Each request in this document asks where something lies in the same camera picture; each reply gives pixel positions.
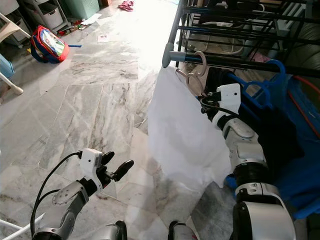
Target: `white fabric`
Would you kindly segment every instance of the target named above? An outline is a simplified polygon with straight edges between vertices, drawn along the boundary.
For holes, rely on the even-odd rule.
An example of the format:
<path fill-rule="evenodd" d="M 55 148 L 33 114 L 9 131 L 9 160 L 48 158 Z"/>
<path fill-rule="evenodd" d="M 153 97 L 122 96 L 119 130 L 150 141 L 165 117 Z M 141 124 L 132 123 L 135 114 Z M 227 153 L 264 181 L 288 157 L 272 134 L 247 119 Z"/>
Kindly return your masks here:
<path fill-rule="evenodd" d="M 173 67 L 162 68 L 148 109 L 149 148 L 163 172 L 187 188 L 221 188 L 231 171 L 222 131 L 201 113 L 199 101 Z"/>

